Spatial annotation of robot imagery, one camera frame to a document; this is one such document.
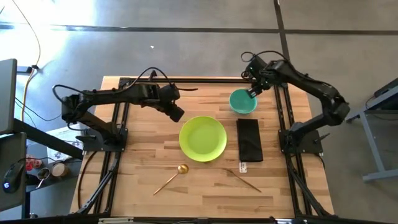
concrete floor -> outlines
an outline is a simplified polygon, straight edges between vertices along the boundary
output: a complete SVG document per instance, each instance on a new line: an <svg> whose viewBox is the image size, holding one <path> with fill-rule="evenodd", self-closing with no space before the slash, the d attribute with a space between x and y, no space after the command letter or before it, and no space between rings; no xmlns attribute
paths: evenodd
<svg viewBox="0 0 398 224"><path fill-rule="evenodd" d="M30 83L27 104L46 118L60 112L60 103L51 93L51 86L57 83L81 90L99 88L104 75L137 75L149 66L170 75L238 77L245 67L239 58L241 52L281 51L279 34L67 32L45 26L276 29L273 0L17 2L33 24L40 24L36 29L42 44L39 67L43 69ZM12 2L0 1L0 8L2 4L6 8L0 22L24 22ZM395 0L280 0L280 5L287 29L398 30ZM398 35L287 35L296 68L336 86L353 110L397 77L397 41ZM0 49L0 60L17 58L19 65L30 65L37 57L35 39L25 28L0 30ZM265 60L275 58L264 56ZM18 77L19 98L25 81L26 77ZM320 113L313 97L310 105L314 115ZM44 122L33 118L44 131L65 125L61 119ZM323 147L335 213L398 223L398 179L362 181L362 175L376 171L376 166L361 123L323 128L321 132L331 132ZM385 159L392 166L398 155L394 150L385 150ZM76 179L69 180L32 193L32 211L41 217L68 213L75 184ZM19 218L18 209L0 213L0 219Z"/></svg>

white tag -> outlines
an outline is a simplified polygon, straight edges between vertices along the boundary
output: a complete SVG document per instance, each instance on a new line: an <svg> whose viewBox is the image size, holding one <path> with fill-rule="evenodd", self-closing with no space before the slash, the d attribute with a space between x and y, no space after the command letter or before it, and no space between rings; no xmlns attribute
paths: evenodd
<svg viewBox="0 0 398 224"><path fill-rule="evenodd" d="M248 167L246 166L245 162L240 162L239 163L239 172L243 173L243 174L248 172Z"/></svg>

wooden table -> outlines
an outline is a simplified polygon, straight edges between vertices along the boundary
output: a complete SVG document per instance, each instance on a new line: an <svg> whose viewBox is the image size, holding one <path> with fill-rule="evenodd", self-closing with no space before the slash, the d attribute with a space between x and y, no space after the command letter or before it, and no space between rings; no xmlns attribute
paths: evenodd
<svg viewBox="0 0 398 224"><path fill-rule="evenodd" d="M104 77L102 89L117 88L119 78ZM279 120L273 89L258 96L258 106L253 113L238 115L229 108L228 98L233 90L247 88L248 84L177 85L181 88L199 88L198 91L180 92L181 99L176 104L185 110L185 114L178 123L153 108L130 106L127 120L129 136L119 166L112 216L292 218L294 213L286 163L277 137ZM289 86L289 91L295 120L310 119L312 116L306 93L294 86ZM111 121L113 108L114 105L97 106L95 115ZM227 132L228 143L224 153L211 162L202 163L189 159L178 144L182 125L199 115L216 118ZM238 118L259 120L264 161L248 163L247 174L240 174L238 169ZM81 188L83 203L98 185L103 156L104 153L97 153L88 164ZM314 155L303 154L302 157L308 187L324 208L332 213L333 207L321 161ZM180 164L188 164L189 173L177 176L165 189L153 196L155 190L176 173L176 167ZM227 174L222 168L232 169L261 189L262 193ZM104 191L103 206L107 194L108 188ZM301 191L297 194L303 210ZM71 212L77 210L76 198L75 191Z"/></svg>

